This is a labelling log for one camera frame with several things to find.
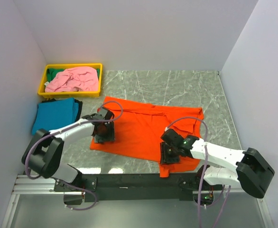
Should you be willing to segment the orange t-shirt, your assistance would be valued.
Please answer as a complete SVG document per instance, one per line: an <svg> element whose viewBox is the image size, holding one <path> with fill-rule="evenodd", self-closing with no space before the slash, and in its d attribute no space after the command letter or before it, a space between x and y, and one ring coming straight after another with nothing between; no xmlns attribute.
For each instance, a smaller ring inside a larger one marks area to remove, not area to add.
<svg viewBox="0 0 278 228"><path fill-rule="evenodd" d="M204 118L200 107L145 104L107 96L105 107L121 117L114 122L115 141L91 142L90 149L131 158L160 162L161 135L170 123L182 137L200 137Z"/></svg>

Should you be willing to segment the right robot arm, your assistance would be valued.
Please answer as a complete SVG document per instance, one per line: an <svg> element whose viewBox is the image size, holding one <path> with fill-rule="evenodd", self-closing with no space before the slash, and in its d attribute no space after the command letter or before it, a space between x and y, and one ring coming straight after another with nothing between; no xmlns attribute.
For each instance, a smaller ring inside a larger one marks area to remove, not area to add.
<svg viewBox="0 0 278 228"><path fill-rule="evenodd" d="M241 187L249 195L262 199L275 175L274 169L254 148L229 149L192 135L184 138L173 129L166 130L161 140L162 164L180 164L182 157L210 162L205 173L195 178L196 186L202 190L210 185Z"/></svg>

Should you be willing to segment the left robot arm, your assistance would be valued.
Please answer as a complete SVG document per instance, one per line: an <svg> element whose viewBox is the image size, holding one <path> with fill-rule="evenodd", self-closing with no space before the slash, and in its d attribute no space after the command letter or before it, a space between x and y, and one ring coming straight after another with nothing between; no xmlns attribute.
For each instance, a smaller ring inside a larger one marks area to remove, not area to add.
<svg viewBox="0 0 278 228"><path fill-rule="evenodd" d="M83 116L65 127L37 130L21 158L26 174L33 170L45 179L63 181L72 191L84 188L83 174L75 167L61 163L63 151L84 137L92 136L95 143L113 142L113 119L114 113L101 107L97 113Z"/></svg>

